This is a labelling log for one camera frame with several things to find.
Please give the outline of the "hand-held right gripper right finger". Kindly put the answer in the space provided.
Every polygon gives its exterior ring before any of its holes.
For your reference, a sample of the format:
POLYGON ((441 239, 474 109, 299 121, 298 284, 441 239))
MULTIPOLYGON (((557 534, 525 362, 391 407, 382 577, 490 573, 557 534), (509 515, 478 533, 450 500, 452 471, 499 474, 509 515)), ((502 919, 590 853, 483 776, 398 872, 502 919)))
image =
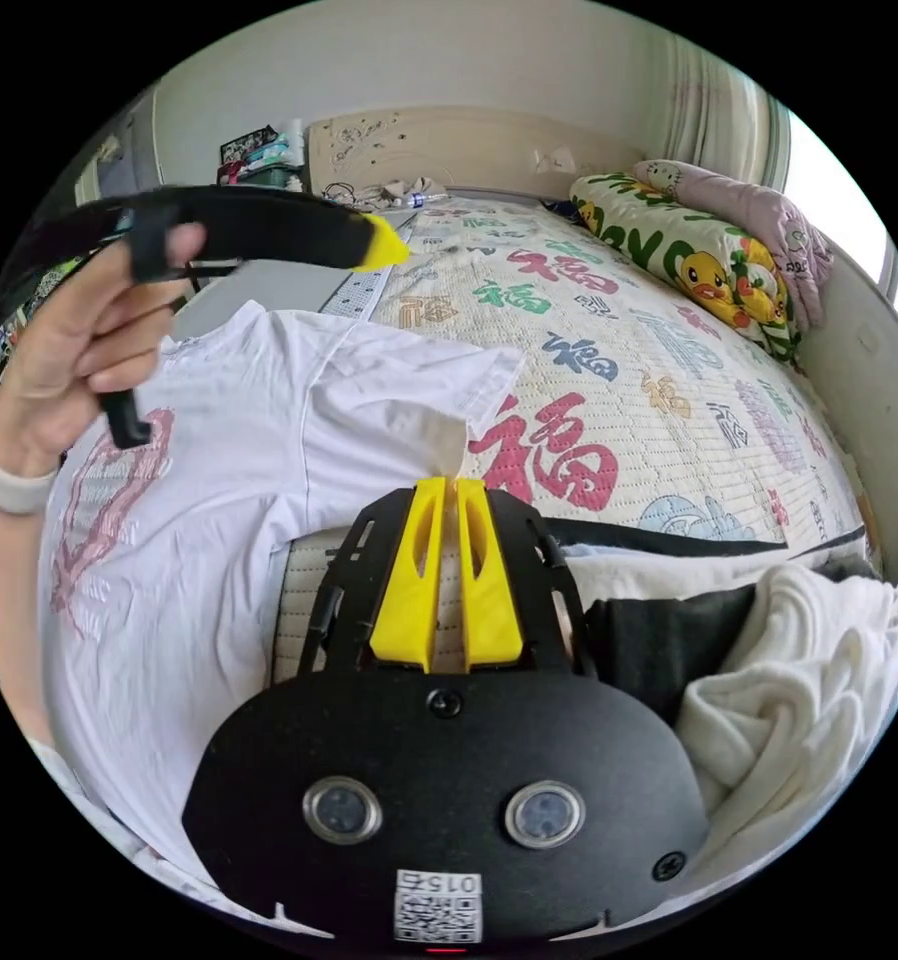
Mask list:
POLYGON ((518 663, 523 638, 496 522, 484 483, 456 482, 465 669, 518 663))

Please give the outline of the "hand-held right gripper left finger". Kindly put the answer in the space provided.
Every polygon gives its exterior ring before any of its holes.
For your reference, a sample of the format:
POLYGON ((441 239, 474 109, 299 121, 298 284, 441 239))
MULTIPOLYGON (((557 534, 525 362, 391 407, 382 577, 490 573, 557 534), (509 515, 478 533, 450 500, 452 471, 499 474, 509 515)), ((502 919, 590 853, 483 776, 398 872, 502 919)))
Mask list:
POLYGON ((384 664, 432 669, 446 493, 444 477, 423 479, 411 492, 369 641, 384 664))

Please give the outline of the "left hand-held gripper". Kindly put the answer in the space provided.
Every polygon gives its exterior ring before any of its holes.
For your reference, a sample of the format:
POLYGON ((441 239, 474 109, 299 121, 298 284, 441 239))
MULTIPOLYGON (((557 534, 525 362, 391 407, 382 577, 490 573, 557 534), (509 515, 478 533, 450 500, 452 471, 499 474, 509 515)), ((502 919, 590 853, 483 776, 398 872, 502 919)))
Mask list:
POLYGON ((383 217, 272 188, 169 186, 91 201, 27 230, 0 275, 0 324, 45 273, 124 244, 134 286, 219 277, 245 261, 380 271, 411 251, 383 217))

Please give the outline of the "person's left hand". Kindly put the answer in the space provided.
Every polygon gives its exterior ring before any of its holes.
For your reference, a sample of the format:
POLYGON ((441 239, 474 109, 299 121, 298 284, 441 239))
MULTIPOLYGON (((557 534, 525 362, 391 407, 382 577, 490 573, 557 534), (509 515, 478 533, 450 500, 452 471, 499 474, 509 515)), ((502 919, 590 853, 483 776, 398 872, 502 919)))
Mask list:
POLYGON ((0 382, 0 469, 20 478, 55 471, 96 420, 99 394, 149 379, 187 285, 135 282, 129 246, 119 241, 57 287, 0 382))

